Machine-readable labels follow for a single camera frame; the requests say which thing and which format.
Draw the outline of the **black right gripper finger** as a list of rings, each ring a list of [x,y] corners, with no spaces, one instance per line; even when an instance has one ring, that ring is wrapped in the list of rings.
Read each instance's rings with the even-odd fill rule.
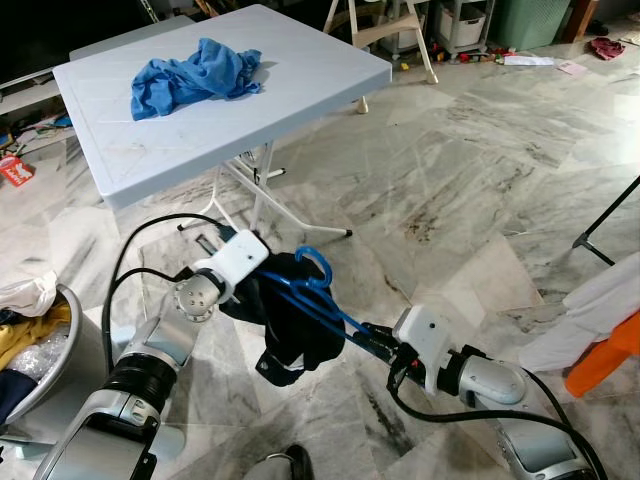
[[[361,323],[353,330],[349,340],[370,355],[394,355],[399,347],[399,342],[394,338],[393,330],[389,326],[371,323]]]
[[[371,356],[378,358],[384,364],[393,361],[393,335],[385,332],[356,332],[349,337],[349,342],[364,349]]]

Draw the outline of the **blue plastic hanger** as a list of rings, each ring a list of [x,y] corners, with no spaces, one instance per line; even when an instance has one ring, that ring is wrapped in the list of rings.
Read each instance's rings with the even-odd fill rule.
[[[283,297],[285,302],[293,305],[302,314],[310,316],[330,332],[338,334],[347,340],[355,342],[346,330],[346,326],[352,326],[357,333],[369,334],[370,330],[357,323],[346,314],[334,301],[332,292],[329,291],[333,282],[333,270],[323,253],[314,247],[301,246],[292,253],[292,260],[296,264],[311,265],[320,269],[319,275],[285,276],[282,271],[266,268],[257,268],[253,275],[265,279],[271,289]]]

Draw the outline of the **navy blue garment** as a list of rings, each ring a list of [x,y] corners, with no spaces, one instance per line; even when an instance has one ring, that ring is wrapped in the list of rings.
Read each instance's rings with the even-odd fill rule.
[[[259,268],[282,271],[285,276],[320,274],[310,262],[296,264],[288,252],[273,253]],[[264,352],[255,369],[274,387],[296,383],[305,372],[339,356],[347,342],[285,302],[265,279],[253,273],[237,285],[221,311],[243,323],[264,326]]]

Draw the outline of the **blue shirt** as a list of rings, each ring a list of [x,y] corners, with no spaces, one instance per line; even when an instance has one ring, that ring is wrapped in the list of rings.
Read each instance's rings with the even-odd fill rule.
[[[261,52],[237,52],[211,38],[201,38],[186,60],[155,58],[131,82],[131,116],[138,120],[166,116],[180,106],[209,99],[236,100],[261,90],[253,81]]]

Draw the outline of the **white shirt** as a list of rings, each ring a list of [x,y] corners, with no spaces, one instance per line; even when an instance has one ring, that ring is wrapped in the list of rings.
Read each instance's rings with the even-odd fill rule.
[[[518,352],[518,364],[541,372],[576,364],[591,344],[608,338],[640,308],[639,255],[605,269],[562,300],[566,311],[552,328]]]

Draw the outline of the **orange shirt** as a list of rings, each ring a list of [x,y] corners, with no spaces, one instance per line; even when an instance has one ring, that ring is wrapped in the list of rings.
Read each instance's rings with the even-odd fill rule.
[[[564,387],[573,397],[581,398],[627,358],[640,355],[640,314],[635,312],[612,330],[608,338],[591,348],[564,379]]]

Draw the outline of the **black metal drying rack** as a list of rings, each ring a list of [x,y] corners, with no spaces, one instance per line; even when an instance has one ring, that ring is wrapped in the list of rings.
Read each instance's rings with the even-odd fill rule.
[[[627,200],[628,196],[630,196],[631,193],[634,192],[635,189],[639,186],[640,186],[640,177],[639,175],[637,175],[637,177],[634,180],[632,180],[630,184],[628,184],[625,191],[623,191],[621,195],[618,195],[616,198],[614,198],[614,201],[612,202],[612,204],[609,205],[607,209],[605,209],[602,212],[602,214],[600,214],[598,218],[596,218],[593,221],[593,223],[590,224],[590,227],[586,228],[584,232],[580,233],[579,236],[575,238],[575,241],[573,241],[573,243],[571,244],[572,250],[577,250],[577,248],[581,248],[581,250],[586,250],[590,253],[593,253],[596,259],[602,260],[605,265],[613,266],[614,260],[612,260],[611,257],[605,255],[605,253],[600,251],[599,248],[596,247],[593,242],[591,242],[590,237],[591,237],[591,234],[595,233],[596,229],[598,229],[600,225],[602,225],[604,221],[607,220],[609,216],[611,216],[613,212],[616,211],[618,207],[622,205],[622,202]]]

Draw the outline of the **white baby highchair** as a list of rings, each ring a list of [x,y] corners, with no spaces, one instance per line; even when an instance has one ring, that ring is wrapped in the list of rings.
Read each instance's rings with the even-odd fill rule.
[[[426,82],[429,84],[438,84],[439,79],[433,68],[433,60],[430,56],[430,47],[425,40],[424,32],[422,32],[422,23],[419,19],[415,3],[413,0],[392,0],[390,4],[396,5],[403,3],[406,13],[398,15],[396,19],[388,20],[388,22],[380,23],[378,26],[372,26],[366,29],[358,27],[358,6],[357,0],[332,0],[328,13],[325,15],[323,32],[328,35],[332,29],[347,24],[349,32],[351,32],[351,44],[357,49],[367,49],[376,41],[388,36],[398,36],[403,32],[412,32],[413,37],[419,46],[422,58],[422,64],[426,69]]]

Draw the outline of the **white paper sheet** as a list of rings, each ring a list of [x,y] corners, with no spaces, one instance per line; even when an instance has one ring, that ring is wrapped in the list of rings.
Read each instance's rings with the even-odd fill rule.
[[[539,56],[506,55],[500,59],[500,63],[506,67],[556,67],[559,61]]]

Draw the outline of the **white drawer trolley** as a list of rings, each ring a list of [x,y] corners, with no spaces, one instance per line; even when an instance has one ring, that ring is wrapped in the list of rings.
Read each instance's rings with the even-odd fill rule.
[[[486,52],[497,0],[431,0],[431,32],[449,54]]]

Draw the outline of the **yellow cloth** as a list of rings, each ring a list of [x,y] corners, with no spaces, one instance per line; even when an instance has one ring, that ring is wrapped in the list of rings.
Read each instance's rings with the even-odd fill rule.
[[[72,317],[69,303],[59,300],[44,316],[0,321],[0,369],[42,378],[64,349],[61,344],[68,338]]]

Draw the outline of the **white crumpled cloth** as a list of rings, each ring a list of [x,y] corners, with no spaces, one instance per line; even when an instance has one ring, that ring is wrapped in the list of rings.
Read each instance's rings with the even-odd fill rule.
[[[46,271],[23,282],[0,287],[0,310],[9,310],[24,317],[41,317],[50,310],[58,297],[58,275]]]

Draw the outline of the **red box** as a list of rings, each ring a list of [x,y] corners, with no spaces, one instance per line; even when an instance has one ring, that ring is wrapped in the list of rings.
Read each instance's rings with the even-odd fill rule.
[[[35,178],[35,169],[24,163],[22,157],[6,154],[0,156],[0,177],[14,187],[22,187],[23,184]]]

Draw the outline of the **black television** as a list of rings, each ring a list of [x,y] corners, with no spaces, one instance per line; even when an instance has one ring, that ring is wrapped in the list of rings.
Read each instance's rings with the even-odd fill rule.
[[[140,0],[0,0],[0,84],[151,23]]]

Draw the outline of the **brown wooden post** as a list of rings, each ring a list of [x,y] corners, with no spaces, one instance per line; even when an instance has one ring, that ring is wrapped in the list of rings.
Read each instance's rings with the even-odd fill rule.
[[[572,44],[585,36],[600,0],[571,0],[567,22],[559,32],[561,44]]]

